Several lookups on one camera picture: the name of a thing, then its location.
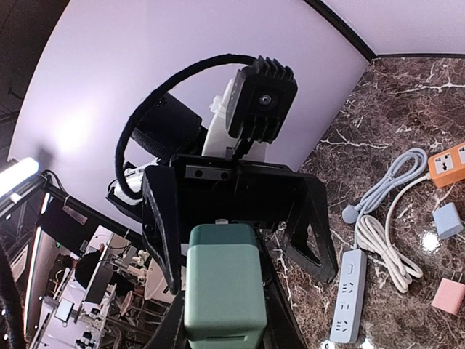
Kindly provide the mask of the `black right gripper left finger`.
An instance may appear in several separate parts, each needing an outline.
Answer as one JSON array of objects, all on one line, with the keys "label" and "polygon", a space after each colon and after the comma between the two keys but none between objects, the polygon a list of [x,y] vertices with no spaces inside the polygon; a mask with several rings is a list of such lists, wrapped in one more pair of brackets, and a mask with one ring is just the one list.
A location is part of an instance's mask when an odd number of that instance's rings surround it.
[{"label": "black right gripper left finger", "polygon": [[189,342],[184,325],[185,291],[179,292],[145,349],[187,349]]}]

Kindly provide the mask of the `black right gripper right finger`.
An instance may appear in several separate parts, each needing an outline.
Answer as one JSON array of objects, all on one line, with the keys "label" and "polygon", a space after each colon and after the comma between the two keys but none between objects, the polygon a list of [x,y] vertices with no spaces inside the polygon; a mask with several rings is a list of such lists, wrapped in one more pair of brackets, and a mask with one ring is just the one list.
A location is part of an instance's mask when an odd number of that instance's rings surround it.
[{"label": "black right gripper right finger", "polygon": [[261,269],[267,311],[267,327],[261,348],[305,349],[304,338],[278,278],[275,266],[261,238]]}]

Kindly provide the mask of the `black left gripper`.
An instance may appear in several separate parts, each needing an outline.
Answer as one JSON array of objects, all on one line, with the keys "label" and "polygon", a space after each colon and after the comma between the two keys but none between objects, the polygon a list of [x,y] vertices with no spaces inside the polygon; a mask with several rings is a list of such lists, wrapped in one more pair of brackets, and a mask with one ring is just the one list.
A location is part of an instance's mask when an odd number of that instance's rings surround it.
[{"label": "black left gripper", "polygon": [[180,233],[217,219],[272,228],[286,222],[286,255],[321,283],[337,275],[326,186],[277,164],[175,156],[142,176],[142,240],[169,290],[181,289]]}]

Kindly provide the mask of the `light blue power strip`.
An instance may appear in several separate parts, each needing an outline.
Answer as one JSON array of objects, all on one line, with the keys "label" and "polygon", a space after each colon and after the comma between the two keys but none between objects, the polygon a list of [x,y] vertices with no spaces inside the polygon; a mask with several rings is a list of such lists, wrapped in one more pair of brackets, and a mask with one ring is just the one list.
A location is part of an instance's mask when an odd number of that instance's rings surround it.
[{"label": "light blue power strip", "polygon": [[365,292],[367,256],[361,249],[342,255],[339,288],[333,314],[330,340],[355,343],[359,335]]}]

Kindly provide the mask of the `green charger plug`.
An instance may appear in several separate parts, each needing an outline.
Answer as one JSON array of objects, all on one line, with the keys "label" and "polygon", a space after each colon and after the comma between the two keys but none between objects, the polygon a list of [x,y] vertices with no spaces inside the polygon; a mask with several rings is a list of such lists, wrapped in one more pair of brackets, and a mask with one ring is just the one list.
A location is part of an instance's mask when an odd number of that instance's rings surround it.
[{"label": "green charger plug", "polygon": [[258,348],[267,326],[260,253],[253,229],[192,229],[184,326],[192,348]]}]

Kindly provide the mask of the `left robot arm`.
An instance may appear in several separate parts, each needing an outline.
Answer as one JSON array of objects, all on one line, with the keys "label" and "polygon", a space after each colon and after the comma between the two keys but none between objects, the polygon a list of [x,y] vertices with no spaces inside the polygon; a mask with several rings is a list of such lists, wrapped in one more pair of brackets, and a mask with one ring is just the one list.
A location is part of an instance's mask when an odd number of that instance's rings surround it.
[{"label": "left robot arm", "polygon": [[155,163],[141,169],[123,165],[140,198],[129,198],[117,182],[108,188],[108,201],[141,223],[142,242],[169,290],[181,289],[180,247],[191,230],[218,219],[265,230],[285,223],[282,245],[288,257],[317,281],[333,281],[338,265],[325,185],[281,164],[202,156],[206,134],[195,112],[164,95],[132,132]]}]

